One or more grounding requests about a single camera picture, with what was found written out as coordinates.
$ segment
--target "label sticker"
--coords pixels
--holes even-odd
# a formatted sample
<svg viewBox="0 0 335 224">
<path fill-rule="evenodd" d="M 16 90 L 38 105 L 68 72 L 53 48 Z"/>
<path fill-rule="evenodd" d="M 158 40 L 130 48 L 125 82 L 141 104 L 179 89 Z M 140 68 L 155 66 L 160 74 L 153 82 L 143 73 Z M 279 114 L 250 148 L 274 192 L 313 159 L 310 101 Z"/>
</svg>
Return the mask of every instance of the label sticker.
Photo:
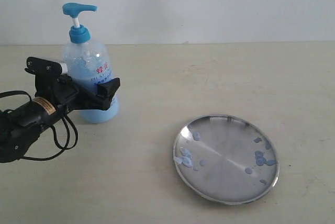
<svg viewBox="0 0 335 224">
<path fill-rule="evenodd" d="M 35 97 L 32 101 L 42 106 L 49 115 L 56 112 L 54 106 L 43 97 Z"/>
</svg>

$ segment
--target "metal plate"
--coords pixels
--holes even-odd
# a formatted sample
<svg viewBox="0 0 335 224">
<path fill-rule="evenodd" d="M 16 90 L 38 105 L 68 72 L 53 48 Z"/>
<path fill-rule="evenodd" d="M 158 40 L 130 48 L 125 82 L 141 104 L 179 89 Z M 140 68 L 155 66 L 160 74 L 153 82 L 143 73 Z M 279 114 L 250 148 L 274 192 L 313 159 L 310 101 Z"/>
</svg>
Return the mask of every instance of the metal plate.
<svg viewBox="0 0 335 224">
<path fill-rule="evenodd" d="M 187 124 L 176 137 L 173 160 L 190 188 L 228 205 L 263 197 L 279 175 L 277 154 L 267 136 L 229 115 L 208 115 Z"/>
</svg>

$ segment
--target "blue soap drop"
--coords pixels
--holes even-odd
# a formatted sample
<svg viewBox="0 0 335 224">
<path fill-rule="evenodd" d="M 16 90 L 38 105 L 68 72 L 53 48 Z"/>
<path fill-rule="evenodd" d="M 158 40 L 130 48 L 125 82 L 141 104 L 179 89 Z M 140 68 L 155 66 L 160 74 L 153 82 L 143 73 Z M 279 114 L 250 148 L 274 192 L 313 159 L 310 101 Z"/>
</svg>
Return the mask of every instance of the blue soap drop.
<svg viewBox="0 0 335 224">
<path fill-rule="evenodd" d="M 205 166 L 205 165 L 207 165 L 207 161 L 206 160 L 200 160 L 199 164 L 201 166 Z"/>
<path fill-rule="evenodd" d="M 248 173 L 248 174 L 252 174 L 252 169 L 249 168 L 249 167 L 247 167 L 247 168 L 245 169 L 245 172 Z"/>
<path fill-rule="evenodd" d="M 276 160 L 268 160 L 265 164 L 267 164 L 268 166 L 271 166 L 271 165 L 274 165 L 276 163 L 277 163 Z"/>
<path fill-rule="evenodd" d="M 264 160 L 263 159 L 257 159 L 256 160 L 256 165 L 258 165 L 258 166 L 264 165 Z"/>
<path fill-rule="evenodd" d="M 270 149 L 271 148 L 271 144 L 270 144 L 270 142 L 266 142 L 266 145 L 265 145 L 265 149 Z"/>
<path fill-rule="evenodd" d="M 260 182 L 261 182 L 262 184 L 264 184 L 264 186 L 267 184 L 267 182 L 266 182 L 265 180 L 260 180 Z"/>
<path fill-rule="evenodd" d="M 258 137 L 258 138 L 256 138 L 256 139 L 254 140 L 255 143 L 259 143 L 259 142 L 261 142 L 261 141 L 262 141 L 262 139 L 261 139 L 260 137 Z"/>
<path fill-rule="evenodd" d="M 180 147 L 179 150 L 180 150 L 182 156 L 188 157 L 190 159 L 192 158 L 191 152 L 189 150 L 187 150 L 186 148 Z"/>
<path fill-rule="evenodd" d="M 173 160 L 174 160 L 178 165 L 180 165 L 180 164 L 183 162 L 183 160 L 182 160 L 181 158 L 176 157 L 176 156 L 173 157 Z"/>
<path fill-rule="evenodd" d="M 255 155 L 256 155 L 256 156 L 257 156 L 257 155 L 264 156 L 264 153 L 261 152 L 261 151 L 255 151 Z"/>
<path fill-rule="evenodd" d="M 200 140 L 200 133 L 199 132 L 197 132 L 197 131 L 193 132 L 192 136 L 193 136 L 193 139 L 195 141 L 199 141 Z"/>
<path fill-rule="evenodd" d="M 187 167 L 192 167 L 193 166 L 192 160 L 189 157 L 186 157 L 186 156 L 182 156 L 182 163 L 183 163 L 184 166 L 187 166 Z"/>
</svg>

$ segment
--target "hand soap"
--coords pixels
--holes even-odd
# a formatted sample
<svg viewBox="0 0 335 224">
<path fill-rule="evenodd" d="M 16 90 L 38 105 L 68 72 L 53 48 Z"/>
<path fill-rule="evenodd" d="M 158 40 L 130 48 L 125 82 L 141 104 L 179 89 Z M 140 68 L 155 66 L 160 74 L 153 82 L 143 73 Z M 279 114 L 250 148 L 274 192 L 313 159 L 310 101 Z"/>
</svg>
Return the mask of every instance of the hand soap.
<svg viewBox="0 0 335 224">
<path fill-rule="evenodd" d="M 71 16 L 73 26 L 70 29 L 70 42 L 63 48 L 63 61 L 68 66 L 68 74 L 87 90 L 97 93 L 97 85 L 113 79 L 110 58 L 106 46 L 91 39 L 87 28 L 79 23 L 78 15 L 82 11 L 96 11 L 94 5 L 66 3 L 63 13 Z M 108 110 L 81 110 L 80 115 L 87 121 L 97 124 L 112 119 L 119 111 L 115 95 Z"/>
</svg>

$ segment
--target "beige tabletop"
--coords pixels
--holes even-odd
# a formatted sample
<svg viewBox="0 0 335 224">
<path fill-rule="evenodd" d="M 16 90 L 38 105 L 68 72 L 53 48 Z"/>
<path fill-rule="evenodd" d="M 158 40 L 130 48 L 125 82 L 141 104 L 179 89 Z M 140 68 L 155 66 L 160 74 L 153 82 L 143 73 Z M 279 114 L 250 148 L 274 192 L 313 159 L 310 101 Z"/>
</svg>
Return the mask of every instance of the beige tabletop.
<svg viewBox="0 0 335 224">
<path fill-rule="evenodd" d="M 74 111 L 75 149 L 52 161 L 0 164 L 0 223 L 335 223 L 335 42 L 108 49 L 121 78 L 119 114 L 90 125 Z M 0 91 L 33 95 L 26 57 L 60 58 L 61 50 L 0 47 Z M 4 98 L 0 109 L 25 101 Z M 219 205 L 179 178 L 176 134 L 211 113 L 247 120 L 275 145 L 280 176 L 264 198 Z M 57 151 L 46 131 L 27 154 Z"/>
</svg>

